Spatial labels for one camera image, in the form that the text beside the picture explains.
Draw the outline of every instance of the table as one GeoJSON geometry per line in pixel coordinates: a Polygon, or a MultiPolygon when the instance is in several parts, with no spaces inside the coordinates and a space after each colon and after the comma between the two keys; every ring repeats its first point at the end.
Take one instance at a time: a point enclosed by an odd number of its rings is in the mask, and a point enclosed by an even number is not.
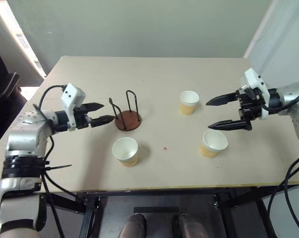
{"type": "MultiPolygon", "coordinates": [[[[65,56],[20,113],[32,111],[32,104],[38,104],[44,90],[55,84],[73,83],[86,93],[84,102],[104,104],[91,113],[94,118],[114,114],[109,97],[126,110],[125,91],[137,94],[143,121],[134,131],[120,131],[112,122],[54,135],[51,166],[72,166],[49,175],[71,191],[276,185],[299,156],[299,141],[289,117],[271,115],[265,121],[254,121],[253,131],[224,132],[229,146],[213,159],[198,152],[208,125],[239,119],[238,102],[220,107],[205,103],[234,92],[239,76],[250,67],[247,59],[65,56]],[[178,112],[179,95],[184,90],[194,90],[200,96],[190,116],[178,112]],[[122,166],[111,152],[113,143],[124,136],[139,143],[140,161],[132,168],[122,166]]],[[[60,96],[58,89],[49,92],[43,110],[61,110],[60,96]]],[[[0,140],[0,175],[8,133],[0,140]]],[[[299,183],[299,173],[292,183],[299,183]]],[[[59,191],[52,184],[49,188],[59,191]]]]}

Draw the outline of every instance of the robotic arm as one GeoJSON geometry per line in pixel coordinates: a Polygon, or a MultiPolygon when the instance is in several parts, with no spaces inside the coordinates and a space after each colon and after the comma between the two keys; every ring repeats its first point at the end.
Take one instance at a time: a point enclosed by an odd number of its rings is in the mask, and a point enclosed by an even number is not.
{"type": "Polygon", "coordinates": [[[46,220],[46,198],[38,193],[40,175],[49,162],[45,152],[48,137],[62,131],[96,127],[111,122],[114,116],[97,119],[88,117],[104,105],[82,104],[85,93],[68,84],[61,97],[63,111],[25,113],[8,137],[4,167],[0,180],[0,234],[15,232],[15,237],[26,235],[30,229],[40,231],[46,220]]]}
{"type": "Polygon", "coordinates": [[[241,88],[234,93],[215,97],[206,105],[219,106],[239,101],[240,120],[223,120],[209,126],[215,130],[252,130],[251,121],[270,114],[289,115],[299,140],[299,82],[282,88],[267,89],[260,75],[248,69],[241,77],[241,88]]]}

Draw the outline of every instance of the black chair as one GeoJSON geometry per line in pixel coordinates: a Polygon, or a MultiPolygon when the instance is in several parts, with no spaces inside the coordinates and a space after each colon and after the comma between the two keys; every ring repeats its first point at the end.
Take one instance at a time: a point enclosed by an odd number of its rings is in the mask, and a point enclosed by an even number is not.
{"type": "Polygon", "coordinates": [[[9,73],[0,57],[0,138],[27,102],[20,94],[18,80],[19,75],[9,73]]]}

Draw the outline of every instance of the white paper cup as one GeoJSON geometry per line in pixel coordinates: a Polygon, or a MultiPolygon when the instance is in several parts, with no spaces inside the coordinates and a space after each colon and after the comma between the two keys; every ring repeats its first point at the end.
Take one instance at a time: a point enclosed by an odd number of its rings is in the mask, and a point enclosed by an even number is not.
{"type": "Polygon", "coordinates": [[[125,166],[133,167],[137,164],[138,145],[136,140],[130,137],[118,139],[113,147],[113,155],[125,166]]]}
{"type": "Polygon", "coordinates": [[[228,139],[222,132],[207,130],[202,137],[200,153],[204,157],[213,158],[227,148],[228,144],[228,139]]]}
{"type": "Polygon", "coordinates": [[[180,94],[179,111],[183,115],[190,115],[193,113],[197,103],[199,102],[199,95],[193,91],[183,91],[180,94]]]}

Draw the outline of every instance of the cup rim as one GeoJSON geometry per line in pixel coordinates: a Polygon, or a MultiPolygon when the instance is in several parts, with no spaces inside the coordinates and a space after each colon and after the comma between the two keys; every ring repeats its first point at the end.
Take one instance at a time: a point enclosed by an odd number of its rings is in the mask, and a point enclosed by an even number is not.
{"type": "Polygon", "coordinates": [[[207,130],[206,132],[203,133],[203,136],[202,136],[202,141],[203,141],[203,144],[211,151],[215,151],[215,152],[218,152],[218,151],[222,151],[224,150],[225,148],[227,148],[227,146],[229,145],[229,141],[227,139],[227,137],[220,131],[218,130],[207,130]],[[222,147],[219,147],[219,148],[212,148],[208,145],[208,143],[205,141],[205,135],[208,134],[208,133],[217,133],[218,135],[221,135],[224,139],[225,139],[225,144],[222,146],[222,147]]]}
{"type": "Polygon", "coordinates": [[[114,155],[114,157],[117,158],[117,159],[120,160],[120,161],[123,161],[123,162],[127,162],[128,160],[133,159],[133,157],[135,156],[135,154],[137,153],[137,151],[138,151],[138,143],[137,143],[137,141],[136,141],[135,139],[133,139],[133,138],[131,138],[131,137],[122,137],[122,138],[118,139],[117,141],[115,141],[114,144],[113,144],[113,146],[112,146],[112,154],[114,155]],[[114,153],[114,147],[115,147],[121,140],[124,140],[124,139],[129,139],[129,140],[131,140],[133,143],[135,143],[135,144],[136,144],[136,151],[135,151],[135,153],[134,153],[132,156],[130,156],[129,158],[127,158],[127,159],[120,159],[120,158],[118,158],[118,157],[115,155],[115,153],[114,153]]]}
{"type": "Polygon", "coordinates": [[[199,102],[200,97],[199,97],[199,94],[197,94],[196,92],[190,91],[190,90],[186,90],[186,91],[183,91],[183,92],[180,93],[180,100],[183,101],[183,102],[185,102],[185,103],[188,103],[188,104],[195,104],[195,103],[199,102]],[[189,101],[184,100],[182,94],[187,93],[187,92],[190,92],[190,93],[194,94],[197,97],[197,100],[195,100],[194,102],[193,101],[189,102],[189,101]]]}

